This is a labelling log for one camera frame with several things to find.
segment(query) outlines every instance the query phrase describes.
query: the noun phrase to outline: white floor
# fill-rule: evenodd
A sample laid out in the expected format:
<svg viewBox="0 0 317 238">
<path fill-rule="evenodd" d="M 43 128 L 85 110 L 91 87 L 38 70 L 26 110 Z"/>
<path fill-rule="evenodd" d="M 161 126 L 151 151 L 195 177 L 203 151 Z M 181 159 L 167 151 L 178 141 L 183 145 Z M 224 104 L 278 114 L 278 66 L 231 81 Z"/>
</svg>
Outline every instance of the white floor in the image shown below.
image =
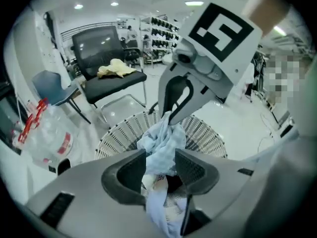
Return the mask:
<svg viewBox="0 0 317 238">
<path fill-rule="evenodd" d="M 152 66 L 145 68 L 145 73 L 148 75 L 146 80 L 147 108 L 150 108 L 158 100 L 159 77 L 165 67 L 163 64 L 158 64 L 154 68 Z M 83 162 L 94 159 L 98 142 L 108 131 L 108 126 L 102 123 L 97 115 L 100 113 L 101 106 L 125 94 L 132 94 L 143 101 L 142 83 L 103 98 L 96 103 L 98 108 L 95 111 L 87 103 L 83 95 L 76 97 L 75 102 L 92 124 L 84 121 L 70 107 L 63 107 L 71 120 L 80 129 L 79 142 L 83 152 Z M 272 127 L 277 128 L 277 123 L 259 98 L 253 96 L 253 103 L 250 103 L 245 97 L 240 100 L 235 89 L 231 91 L 224 105 L 210 101 L 196 111 L 194 115 L 209 124 L 222 136 L 228 158 L 232 160 L 243 160 L 253 156 L 257 154 L 258 148 L 261 151 L 280 139 L 278 133 Z M 12 151 L 8 150 L 8 152 L 11 152 L 8 153 L 8 156 L 12 154 L 14 156 L 12 156 L 12 160 L 8 158 L 1 159 L 1 162 L 3 162 L 2 167 L 6 166 L 7 170 L 4 178 L 13 198 L 21 203 L 25 203 L 30 196 L 56 177 L 55 174 L 35 166 L 30 156 L 26 154 L 16 156 Z"/>
</svg>

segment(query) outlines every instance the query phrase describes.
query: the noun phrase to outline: black office chair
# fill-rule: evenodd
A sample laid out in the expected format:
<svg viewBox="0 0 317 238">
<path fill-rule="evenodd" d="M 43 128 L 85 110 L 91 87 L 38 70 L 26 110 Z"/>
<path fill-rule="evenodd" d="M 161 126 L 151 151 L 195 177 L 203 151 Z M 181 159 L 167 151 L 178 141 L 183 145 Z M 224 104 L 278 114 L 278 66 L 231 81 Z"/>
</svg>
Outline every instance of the black office chair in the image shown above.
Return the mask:
<svg viewBox="0 0 317 238">
<path fill-rule="evenodd" d="M 135 59 L 136 54 L 138 58 L 141 57 L 138 48 L 124 49 L 122 47 L 115 26 L 88 29 L 74 35 L 72 39 L 79 69 L 87 80 L 83 91 L 90 104 L 95 105 L 95 102 L 110 94 L 143 82 L 145 102 L 142 103 L 135 97 L 131 97 L 145 107 L 147 98 L 144 81 L 147 76 L 143 73 L 142 67 L 141 72 L 135 71 L 124 78 L 116 76 L 97 77 L 99 67 L 109 65 L 113 58 L 125 61 Z"/>
</svg>

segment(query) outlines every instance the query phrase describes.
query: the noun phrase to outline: chair leg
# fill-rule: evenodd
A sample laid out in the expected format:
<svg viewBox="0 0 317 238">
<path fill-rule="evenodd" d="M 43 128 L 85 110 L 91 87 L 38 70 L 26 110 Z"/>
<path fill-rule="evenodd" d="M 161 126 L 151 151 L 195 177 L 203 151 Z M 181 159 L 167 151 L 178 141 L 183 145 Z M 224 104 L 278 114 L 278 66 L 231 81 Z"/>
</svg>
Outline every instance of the chair leg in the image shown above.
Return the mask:
<svg viewBox="0 0 317 238">
<path fill-rule="evenodd" d="M 76 102 L 74 102 L 73 98 L 70 98 L 73 101 L 73 104 L 76 106 L 76 108 L 81 112 L 80 108 L 77 106 Z"/>
<path fill-rule="evenodd" d="M 71 107 L 89 124 L 91 124 L 91 122 L 81 113 L 80 110 L 78 110 L 74 104 L 72 104 L 70 101 L 67 102 L 69 105 L 71 105 Z"/>
</svg>

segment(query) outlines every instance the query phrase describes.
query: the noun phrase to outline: ceiling light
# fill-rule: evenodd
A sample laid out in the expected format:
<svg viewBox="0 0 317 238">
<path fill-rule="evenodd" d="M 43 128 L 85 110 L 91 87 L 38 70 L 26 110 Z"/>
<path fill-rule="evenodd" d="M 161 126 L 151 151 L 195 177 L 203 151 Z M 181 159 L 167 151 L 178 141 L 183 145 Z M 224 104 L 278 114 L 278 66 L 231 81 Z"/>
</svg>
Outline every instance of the ceiling light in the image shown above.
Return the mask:
<svg viewBox="0 0 317 238">
<path fill-rule="evenodd" d="M 204 4 L 202 1 L 190 1 L 190 2 L 185 2 L 187 6 L 201 6 Z"/>
<path fill-rule="evenodd" d="M 280 35 L 286 36 L 286 33 L 281 28 L 279 28 L 278 26 L 274 26 L 274 30 L 276 32 L 278 32 Z"/>
<path fill-rule="evenodd" d="M 75 9 L 76 10 L 80 10 L 82 7 L 84 7 L 82 4 L 77 4 L 77 5 L 75 5 Z"/>
</svg>

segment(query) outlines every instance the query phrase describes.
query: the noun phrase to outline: light blue cloth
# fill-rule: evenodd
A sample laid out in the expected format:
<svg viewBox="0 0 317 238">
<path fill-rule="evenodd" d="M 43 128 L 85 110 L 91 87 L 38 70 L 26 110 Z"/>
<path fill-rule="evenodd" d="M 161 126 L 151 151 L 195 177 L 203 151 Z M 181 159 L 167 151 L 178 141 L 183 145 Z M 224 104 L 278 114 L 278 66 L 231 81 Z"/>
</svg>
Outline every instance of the light blue cloth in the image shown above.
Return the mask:
<svg viewBox="0 0 317 238">
<path fill-rule="evenodd" d="M 179 123 L 168 125 L 170 114 L 166 112 L 137 142 L 138 149 L 144 148 L 149 154 L 146 175 L 176 175 L 175 149 L 185 149 L 186 134 Z"/>
<path fill-rule="evenodd" d="M 149 191 L 146 211 L 150 219 L 161 229 L 168 238 L 181 238 L 180 229 L 182 227 L 187 199 L 181 198 L 176 201 L 179 210 L 183 213 L 177 221 L 167 221 L 165 217 L 164 203 L 167 196 L 167 186 L 160 186 Z"/>
</svg>

